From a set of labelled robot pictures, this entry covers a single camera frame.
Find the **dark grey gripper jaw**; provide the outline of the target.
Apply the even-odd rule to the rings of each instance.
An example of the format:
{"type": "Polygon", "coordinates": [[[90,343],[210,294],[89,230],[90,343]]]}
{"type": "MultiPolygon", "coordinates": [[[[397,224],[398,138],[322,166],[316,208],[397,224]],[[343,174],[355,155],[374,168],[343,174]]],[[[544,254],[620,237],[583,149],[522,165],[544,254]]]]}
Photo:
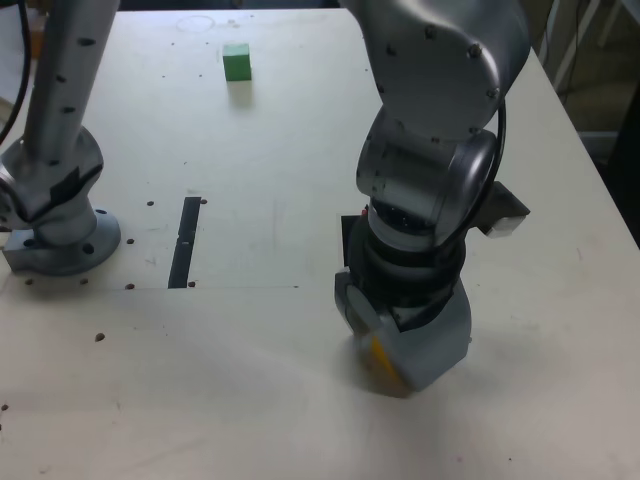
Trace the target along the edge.
{"type": "Polygon", "coordinates": [[[385,319],[373,338],[393,373],[412,391],[422,391],[465,358],[471,338],[471,310],[461,283],[443,310],[427,325],[400,332],[385,319]]]}

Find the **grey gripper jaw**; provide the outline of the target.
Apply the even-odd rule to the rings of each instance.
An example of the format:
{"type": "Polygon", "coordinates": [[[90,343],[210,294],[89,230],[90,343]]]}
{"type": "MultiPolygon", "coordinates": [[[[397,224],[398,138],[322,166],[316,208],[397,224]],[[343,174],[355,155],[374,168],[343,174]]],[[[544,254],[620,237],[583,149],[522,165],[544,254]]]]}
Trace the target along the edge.
{"type": "Polygon", "coordinates": [[[380,326],[378,313],[354,283],[349,268],[343,268],[335,274],[334,298],[336,307],[353,334],[370,334],[380,326]]]}

